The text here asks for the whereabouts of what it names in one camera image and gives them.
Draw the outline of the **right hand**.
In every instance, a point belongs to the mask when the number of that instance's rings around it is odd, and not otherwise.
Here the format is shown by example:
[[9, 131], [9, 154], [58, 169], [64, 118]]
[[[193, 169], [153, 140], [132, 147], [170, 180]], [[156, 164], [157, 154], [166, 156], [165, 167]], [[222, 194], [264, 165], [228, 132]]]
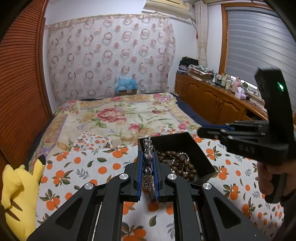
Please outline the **right hand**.
[[270, 195], [274, 186], [271, 182], [273, 175], [287, 174], [283, 196], [290, 195], [295, 190], [295, 160], [283, 162], [279, 166], [271, 166], [257, 162], [258, 184], [260, 192]]

